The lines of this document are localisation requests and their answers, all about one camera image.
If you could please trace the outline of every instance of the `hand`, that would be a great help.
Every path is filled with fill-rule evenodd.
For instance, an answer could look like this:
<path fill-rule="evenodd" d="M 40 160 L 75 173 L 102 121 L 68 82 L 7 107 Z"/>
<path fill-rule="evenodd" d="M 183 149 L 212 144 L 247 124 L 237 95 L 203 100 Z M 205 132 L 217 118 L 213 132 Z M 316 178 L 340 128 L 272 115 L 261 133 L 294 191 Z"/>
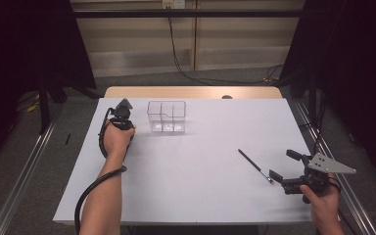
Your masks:
<path fill-rule="evenodd" d="M 339 191 L 329 185 L 324 192 L 316 195 L 308 186 L 301 185 L 301 191 L 310 200 L 313 223 L 321 234 L 344 234 L 338 221 Z"/>
<path fill-rule="evenodd" d="M 106 131 L 104 145 L 108 156 L 121 156 L 124 158 L 130 138 L 135 134 L 135 128 L 121 130 L 115 127 L 109 120 L 106 120 Z"/>

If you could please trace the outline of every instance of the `wall outlet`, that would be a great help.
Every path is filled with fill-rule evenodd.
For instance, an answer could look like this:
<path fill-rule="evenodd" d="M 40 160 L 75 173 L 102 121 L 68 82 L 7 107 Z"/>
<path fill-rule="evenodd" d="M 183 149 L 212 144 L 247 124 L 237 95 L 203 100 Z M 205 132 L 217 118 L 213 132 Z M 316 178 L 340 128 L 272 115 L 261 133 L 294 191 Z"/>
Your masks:
<path fill-rule="evenodd" d="M 173 0 L 173 9 L 185 9 L 185 0 Z"/>
<path fill-rule="evenodd" d="M 163 9 L 173 9 L 173 0 L 163 0 Z"/>

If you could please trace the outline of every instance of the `white tabletop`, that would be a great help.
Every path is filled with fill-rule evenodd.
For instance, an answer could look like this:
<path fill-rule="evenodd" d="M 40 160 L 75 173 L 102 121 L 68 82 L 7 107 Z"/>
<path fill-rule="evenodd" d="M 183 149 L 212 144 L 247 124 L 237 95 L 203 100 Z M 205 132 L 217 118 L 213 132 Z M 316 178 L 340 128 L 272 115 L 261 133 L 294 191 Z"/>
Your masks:
<path fill-rule="evenodd" d="M 98 133 L 106 110 L 121 98 L 100 99 L 54 221 L 73 223 L 76 202 L 100 172 Z M 128 99 L 137 132 L 122 176 L 123 224 L 257 224 L 310 221 L 302 195 L 285 195 L 239 153 L 268 173 L 304 173 L 287 149 L 309 154 L 285 99 L 170 99 L 186 102 L 186 131 L 153 133 L 148 102 Z"/>

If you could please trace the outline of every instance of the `beige wall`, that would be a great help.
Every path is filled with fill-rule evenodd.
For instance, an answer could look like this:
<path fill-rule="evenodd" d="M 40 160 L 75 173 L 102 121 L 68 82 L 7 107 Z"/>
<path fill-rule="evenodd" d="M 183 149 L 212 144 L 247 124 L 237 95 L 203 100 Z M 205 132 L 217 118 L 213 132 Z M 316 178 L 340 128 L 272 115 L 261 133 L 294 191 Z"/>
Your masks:
<path fill-rule="evenodd" d="M 162 7 L 162 1 L 156 0 L 88 1 L 91 0 L 71 0 L 75 10 Z M 186 0 L 187 8 L 199 9 L 301 9 L 304 0 L 200 0 L 198 6 L 195 3 Z M 95 76 L 176 71 L 167 19 L 77 19 L 77 22 Z M 172 19 L 172 27 L 182 67 L 209 70 L 283 63 L 297 22 L 297 19 L 274 18 Z"/>

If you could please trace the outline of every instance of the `pen holder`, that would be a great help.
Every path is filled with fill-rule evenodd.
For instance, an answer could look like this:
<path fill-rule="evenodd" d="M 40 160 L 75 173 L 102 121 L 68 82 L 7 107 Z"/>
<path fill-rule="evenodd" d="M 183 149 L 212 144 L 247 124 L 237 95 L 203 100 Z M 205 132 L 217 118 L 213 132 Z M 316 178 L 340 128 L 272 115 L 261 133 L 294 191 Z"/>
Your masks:
<path fill-rule="evenodd" d="M 152 132 L 184 132 L 185 102 L 151 101 L 148 105 L 148 118 Z"/>

